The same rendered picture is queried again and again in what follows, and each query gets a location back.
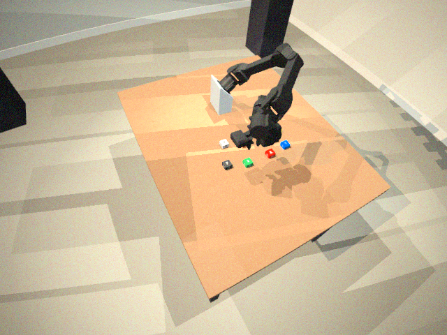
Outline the blue block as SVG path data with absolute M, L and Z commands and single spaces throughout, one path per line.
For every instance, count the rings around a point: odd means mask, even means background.
M 281 146 L 283 149 L 287 149 L 287 148 L 289 148 L 290 145 L 291 145 L 291 144 L 290 144 L 287 140 L 284 140 L 284 141 L 280 142 L 280 146 Z

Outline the green block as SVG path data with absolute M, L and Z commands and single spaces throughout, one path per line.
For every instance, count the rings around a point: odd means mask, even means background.
M 246 168 L 250 167 L 253 165 L 253 161 L 250 158 L 246 158 L 242 161 L 242 163 L 244 164 L 244 166 Z

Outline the red block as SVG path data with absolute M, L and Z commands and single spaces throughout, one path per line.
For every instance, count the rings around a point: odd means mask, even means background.
M 274 156 L 276 155 L 276 153 L 274 152 L 273 149 L 269 149 L 269 150 L 267 150 L 267 151 L 265 152 L 265 154 L 266 154 L 266 156 L 267 156 L 268 158 L 272 158 L 272 157 L 274 157 Z

